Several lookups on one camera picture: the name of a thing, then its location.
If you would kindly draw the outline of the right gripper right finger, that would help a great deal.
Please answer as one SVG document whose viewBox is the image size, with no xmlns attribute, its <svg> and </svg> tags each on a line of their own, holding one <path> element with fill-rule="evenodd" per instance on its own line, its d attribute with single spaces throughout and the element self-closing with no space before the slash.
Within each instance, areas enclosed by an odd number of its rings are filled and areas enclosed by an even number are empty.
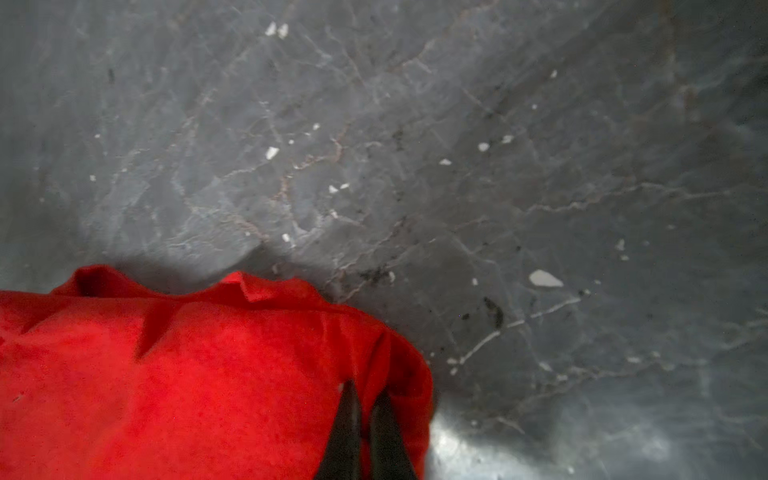
<svg viewBox="0 0 768 480">
<path fill-rule="evenodd" d="M 417 480 L 387 392 L 376 399 L 370 416 L 370 461 L 373 480 Z"/>
</svg>

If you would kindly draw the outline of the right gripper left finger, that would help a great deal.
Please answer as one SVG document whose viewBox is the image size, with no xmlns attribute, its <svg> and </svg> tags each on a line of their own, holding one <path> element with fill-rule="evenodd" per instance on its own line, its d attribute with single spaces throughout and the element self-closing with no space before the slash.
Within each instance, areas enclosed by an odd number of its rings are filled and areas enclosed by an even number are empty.
<svg viewBox="0 0 768 480">
<path fill-rule="evenodd" d="M 314 480 L 360 480 L 362 412 L 352 381 L 345 382 Z"/>
</svg>

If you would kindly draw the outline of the bright red t-shirt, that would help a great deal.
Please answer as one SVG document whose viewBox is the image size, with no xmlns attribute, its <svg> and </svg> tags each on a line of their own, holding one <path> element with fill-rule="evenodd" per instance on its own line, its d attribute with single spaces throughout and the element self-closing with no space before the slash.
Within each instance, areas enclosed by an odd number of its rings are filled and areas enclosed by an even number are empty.
<svg viewBox="0 0 768 480">
<path fill-rule="evenodd" d="M 313 479 L 345 382 L 370 416 L 387 392 L 418 479 L 433 379 L 383 322 L 310 284 L 235 272 L 186 295 L 76 270 L 1 294 L 5 479 Z"/>
</svg>

